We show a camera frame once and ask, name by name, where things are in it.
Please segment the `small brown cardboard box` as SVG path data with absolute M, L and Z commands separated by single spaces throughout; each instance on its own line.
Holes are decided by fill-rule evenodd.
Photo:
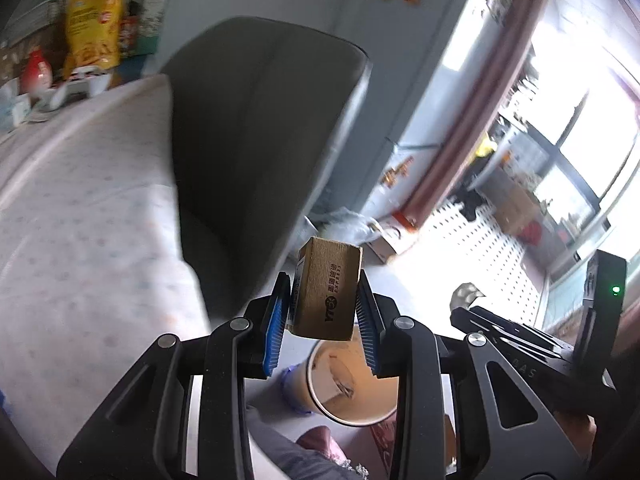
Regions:
M 288 330 L 295 336 L 348 341 L 355 323 L 362 250 L 321 237 L 300 248 Z

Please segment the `paper cup trash bin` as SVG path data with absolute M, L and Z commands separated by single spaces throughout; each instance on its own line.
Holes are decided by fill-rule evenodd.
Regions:
M 296 413 L 323 415 L 344 426 L 373 426 L 397 410 L 398 380 L 373 375 L 358 327 L 349 341 L 317 341 L 306 360 L 282 372 L 280 385 Z

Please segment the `black device with green light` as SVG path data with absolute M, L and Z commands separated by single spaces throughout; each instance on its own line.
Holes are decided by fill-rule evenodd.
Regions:
M 584 382 L 602 379 L 610 360 L 623 311 L 627 261 L 597 249 L 588 261 L 582 319 L 573 363 Z

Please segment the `white patterned tablecloth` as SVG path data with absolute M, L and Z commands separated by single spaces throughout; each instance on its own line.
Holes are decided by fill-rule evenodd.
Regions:
M 153 76 L 1 144 L 1 390 L 48 468 L 158 336 L 208 331 L 179 243 L 170 112 Z

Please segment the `grey chair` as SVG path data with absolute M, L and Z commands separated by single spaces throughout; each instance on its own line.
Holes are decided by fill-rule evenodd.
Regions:
M 218 324 L 281 269 L 356 122 L 372 64 L 326 32 L 237 16 L 162 72 L 182 254 Z

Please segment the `white game controller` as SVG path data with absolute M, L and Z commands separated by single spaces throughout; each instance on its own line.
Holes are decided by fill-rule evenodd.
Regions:
M 109 70 L 102 70 L 97 65 L 75 68 L 70 78 L 58 87 L 48 89 L 37 106 L 45 112 L 53 112 L 75 96 L 93 98 L 108 89 L 112 77 L 113 74 Z

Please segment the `red bottle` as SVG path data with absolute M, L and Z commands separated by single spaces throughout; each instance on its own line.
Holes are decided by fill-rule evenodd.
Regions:
M 52 80 L 51 66 L 44 57 L 43 50 L 31 50 L 21 76 L 22 91 L 30 96 L 41 96 L 51 88 Z

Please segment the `white refrigerator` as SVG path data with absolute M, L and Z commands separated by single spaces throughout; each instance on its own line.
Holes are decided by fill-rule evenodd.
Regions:
M 511 0 L 345 0 L 334 35 L 372 63 L 366 100 L 314 209 L 382 219 L 444 149 Z

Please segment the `yellow snack bag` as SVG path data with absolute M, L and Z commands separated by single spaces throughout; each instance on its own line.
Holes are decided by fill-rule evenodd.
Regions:
M 68 47 L 63 78 L 76 68 L 119 64 L 119 25 L 124 0 L 67 0 L 65 36 Z

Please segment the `green tall box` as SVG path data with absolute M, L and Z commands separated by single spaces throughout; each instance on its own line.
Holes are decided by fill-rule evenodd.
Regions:
M 142 0 L 127 3 L 120 21 L 119 52 L 122 58 L 156 52 L 169 0 Z

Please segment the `pink curtain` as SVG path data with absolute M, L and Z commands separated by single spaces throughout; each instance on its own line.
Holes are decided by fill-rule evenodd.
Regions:
M 469 99 L 449 129 L 444 147 L 420 184 L 395 214 L 418 230 L 460 179 L 466 162 L 520 72 L 548 0 L 512 0 L 502 32 Z

